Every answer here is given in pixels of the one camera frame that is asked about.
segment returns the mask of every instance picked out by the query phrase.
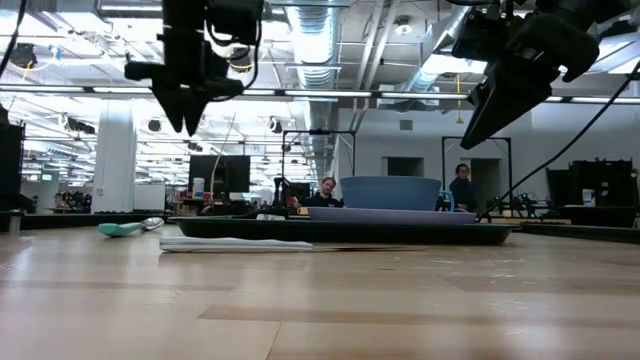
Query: woman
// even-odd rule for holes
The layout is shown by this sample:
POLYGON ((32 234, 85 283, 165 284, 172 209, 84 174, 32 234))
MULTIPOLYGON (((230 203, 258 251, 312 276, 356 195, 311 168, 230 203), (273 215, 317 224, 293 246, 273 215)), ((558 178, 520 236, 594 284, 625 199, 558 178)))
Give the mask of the woman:
POLYGON ((331 196, 336 187, 336 180, 332 177, 322 179, 320 191, 315 196, 306 198, 302 206, 305 207, 342 207, 342 203, 331 196))
POLYGON ((456 208, 468 212, 476 211, 476 198, 471 181, 469 181, 469 167, 466 164, 456 166, 456 179, 449 185, 449 190, 453 193, 456 208))

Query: blue bowl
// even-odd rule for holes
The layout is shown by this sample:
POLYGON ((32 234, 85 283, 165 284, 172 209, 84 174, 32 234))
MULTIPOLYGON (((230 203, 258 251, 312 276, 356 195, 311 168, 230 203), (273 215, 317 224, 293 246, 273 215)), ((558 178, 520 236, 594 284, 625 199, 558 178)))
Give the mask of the blue bowl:
POLYGON ((442 181, 409 176, 340 179, 345 206, 358 209, 434 211, 442 181))

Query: metal frame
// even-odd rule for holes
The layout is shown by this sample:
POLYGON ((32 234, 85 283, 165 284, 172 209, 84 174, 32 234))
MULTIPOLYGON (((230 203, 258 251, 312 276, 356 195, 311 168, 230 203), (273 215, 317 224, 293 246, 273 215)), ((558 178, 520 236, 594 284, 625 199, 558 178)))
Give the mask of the metal frame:
MULTIPOLYGON (((455 140, 462 140, 463 137, 462 136, 443 136, 442 140, 441 140, 441 153, 442 153, 442 190, 447 190, 447 179, 446 179, 446 173, 447 173, 447 160, 446 160, 446 154, 445 154, 445 145, 447 140, 449 139, 455 139, 455 140)), ((511 158, 511 138, 509 137, 490 137, 487 140, 494 140, 494 141, 504 141, 507 143, 507 167, 508 167, 508 172, 509 172, 509 189, 511 189, 513 187, 513 164, 512 164, 512 158, 511 158)), ((513 191, 509 193, 509 203, 513 202, 513 191)))
POLYGON ((286 155, 286 145, 287 145, 287 135, 288 134, 309 134, 314 136, 329 136, 329 135, 341 135, 341 134, 349 134, 353 137, 353 167, 351 168, 351 175, 356 176, 356 132, 355 131, 331 131, 331 130, 284 130, 282 132, 282 177, 284 178, 284 165, 285 165, 285 155, 286 155))

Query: wooden floor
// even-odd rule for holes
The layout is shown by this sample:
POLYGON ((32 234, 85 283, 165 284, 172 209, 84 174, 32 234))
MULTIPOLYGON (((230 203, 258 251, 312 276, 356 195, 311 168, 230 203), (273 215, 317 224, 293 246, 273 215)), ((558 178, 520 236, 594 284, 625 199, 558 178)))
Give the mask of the wooden floor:
POLYGON ((157 233, 23 235, 0 237, 3 360, 640 358, 634 245, 162 254, 157 233))

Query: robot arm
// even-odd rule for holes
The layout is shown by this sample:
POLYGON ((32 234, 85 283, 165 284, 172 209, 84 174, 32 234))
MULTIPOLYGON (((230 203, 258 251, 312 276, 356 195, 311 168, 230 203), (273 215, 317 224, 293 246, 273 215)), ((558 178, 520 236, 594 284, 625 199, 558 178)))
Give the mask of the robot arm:
POLYGON ((514 2, 503 12, 499 0, 447 0, 486 5, 473 9, 453 48, 459 58, 485 61, 487 78, 473 89, 476 106, 461 146, 471 149, 551 96, 551 83, 568 71, 571 82, 596 62, 598 40, 587 34, 593 23, 631 9, 630 0, 537 0, 525 18, 514 16, 514 2))

